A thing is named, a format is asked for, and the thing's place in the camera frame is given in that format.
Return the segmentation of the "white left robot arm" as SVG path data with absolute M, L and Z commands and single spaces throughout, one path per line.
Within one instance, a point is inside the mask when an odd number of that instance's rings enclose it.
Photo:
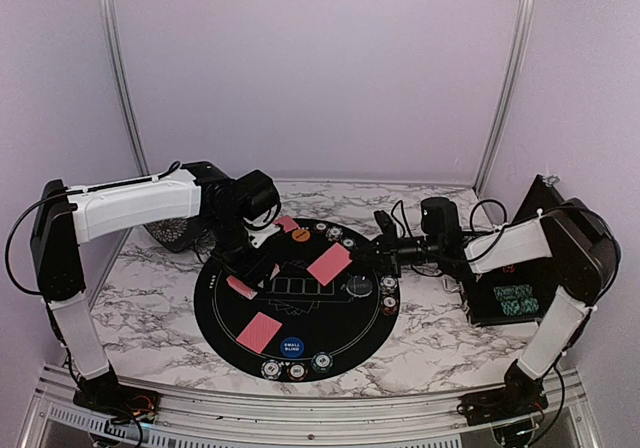
M 264 172 L 234 179 L 209 162 L 174 162 L 160 174 L 106 184 L 67 187 L 53 180 L 45 186 L 30 239 L 37 286 L 92 402 L 116 413 L 127 398 L 90 316 L 80 246 L 136 226 L 195 219 L 213 236 L 212 258 L 258 289 L 274 276 L 276 263 L 252 239 L 253 222 L 280 207 Z

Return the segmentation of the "black dealer button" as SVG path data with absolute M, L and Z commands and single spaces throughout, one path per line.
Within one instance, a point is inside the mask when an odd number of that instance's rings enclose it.
M 373 292 L 373 284 L 365 276 L 353 276 L 347 281 L 346 291 L 354 298 L 368 297 Z

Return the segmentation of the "orange big blind button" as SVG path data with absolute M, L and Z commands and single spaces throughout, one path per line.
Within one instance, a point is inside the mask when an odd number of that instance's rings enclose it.
M 291 237 L 296 242 L 306 242 L 311 238 L 311 233 L 307 229 L 296 229 L 291 233 Z

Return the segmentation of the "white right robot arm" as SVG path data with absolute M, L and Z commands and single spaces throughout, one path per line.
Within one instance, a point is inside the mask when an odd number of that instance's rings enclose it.
M 508 265 L 549 260 L 555 272 L 554 298 L 533 338 L 505 374 L 495 406 L 515 416 L 534 399 L 534 387 L 580 337 L 591 312 L 611 288 L 621 248 L 606 221 L 572 198 L 529 218 L 481 234 L 460 226 L 457 205 L 445 197 L 421 203 L 420 236 L 397 234 L 391 215 L 374 214 L 381 233 L 351 251 L 357 263 L 399 275 L 402 266 L 434 263 L 458 280 Z

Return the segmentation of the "red playing card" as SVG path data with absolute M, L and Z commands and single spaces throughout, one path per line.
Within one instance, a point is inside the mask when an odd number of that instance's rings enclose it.
M 297 221 L 290 216 L 282 216 L 276 219 L 274 224 L 280 226 L 285 233 L 290 233 L 300 228 Z
M 261 354 L 281 327 L 281 322 L 258 312 L 238 335 L 236 342 L 254 353 Z
M 309 265 L 307 271 L 320 283 L 327 286 L 351 264 L 350 251 L 334 243 L 319 258 Z

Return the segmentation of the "red playing card deck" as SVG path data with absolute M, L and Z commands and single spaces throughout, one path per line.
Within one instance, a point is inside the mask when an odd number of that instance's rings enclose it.
M 226 282 L 231 289 L 248 300 L 253 300 L 257 295 L 254 289 L 234 276 L 228 276 Z

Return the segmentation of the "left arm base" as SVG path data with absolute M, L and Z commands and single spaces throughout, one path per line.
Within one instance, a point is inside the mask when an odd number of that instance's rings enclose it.
M 73 376 L 75 405 L 111 416 L 114 424 L 153 421 L 160 401 L 157 391 L 122 384 L 114 369 L 92 379 Z

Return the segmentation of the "blue small blind button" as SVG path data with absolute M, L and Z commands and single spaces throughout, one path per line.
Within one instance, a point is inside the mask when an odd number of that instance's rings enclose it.
M 280 344 L 282 355 L 288 359 L 301 357 L 305 351 L 304 342 L 297 337 L 287 337 Z

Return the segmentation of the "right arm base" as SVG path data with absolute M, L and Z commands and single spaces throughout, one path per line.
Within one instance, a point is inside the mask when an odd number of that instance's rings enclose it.
M 526 444 L 545 418 L 549 406 L 544 389 L 501 387 L 468 393 L 460 398 L 456 411 L 469 426 L 491 423 L 496 441 Z

